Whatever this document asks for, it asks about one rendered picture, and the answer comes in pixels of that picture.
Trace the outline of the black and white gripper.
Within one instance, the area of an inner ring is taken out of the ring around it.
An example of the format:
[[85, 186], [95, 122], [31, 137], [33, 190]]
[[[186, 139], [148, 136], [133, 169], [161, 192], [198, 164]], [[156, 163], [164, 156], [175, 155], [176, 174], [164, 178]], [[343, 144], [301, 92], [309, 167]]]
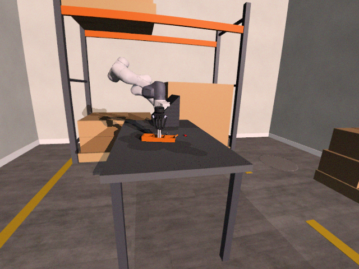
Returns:
[[[157, 119], [157, 125], [155, 123], [155, 119], [154, 116]], [[163, 108], [154, 108], [154, 115], [151, 116], [152, 120], [153, 120], [153, 124], [154, 124], [154, 128], [157, 129], [157, 134], [158, 134], [158, 138], [159, 138], [159, 120], [160, 120], [160, 138], [161, 138], [161, 133], [162, 133], [162, 129], [164, 129], [166, 120], [167, 120], [167, 116], [164, 113], [164, 107]], [[162, 127], [162, 119], [165, 118], [164, 123], [163, 123], [163, 127]]]

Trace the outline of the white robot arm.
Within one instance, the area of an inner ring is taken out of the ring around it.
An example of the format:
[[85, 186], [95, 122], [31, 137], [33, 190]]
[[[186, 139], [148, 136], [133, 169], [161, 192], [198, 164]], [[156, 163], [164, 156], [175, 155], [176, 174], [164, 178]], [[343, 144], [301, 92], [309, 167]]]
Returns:
[[121, 80], [126, 84], [133, 85], [131, 87], [132, 94], [143, 96], [151, 102], [154, 108], [164, 107], [164, 109], [166, 109], [168, 106], [170, 106], [170, 103], [166, 102], [165, 100], [164, 82], [154, 81], [152, 83], [152, 79], [149, 75], [137, 75], [128, 69], [128, 67], [128, 60], [126, 58], [119, 57], [108, 72], [108, 78], [112, 82], [118, 82]]

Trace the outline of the orange rack of bins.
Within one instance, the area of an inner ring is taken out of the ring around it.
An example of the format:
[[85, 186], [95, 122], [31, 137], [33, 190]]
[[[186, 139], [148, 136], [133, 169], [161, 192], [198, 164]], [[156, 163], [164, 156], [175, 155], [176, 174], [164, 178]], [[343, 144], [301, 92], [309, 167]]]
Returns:
[[144, 133], [142, 136], [142, 141], [148, 141], [148, 142], [175, 142], [176, 137], [174, 135], [158, 135], [157, 134], [149, 134]]

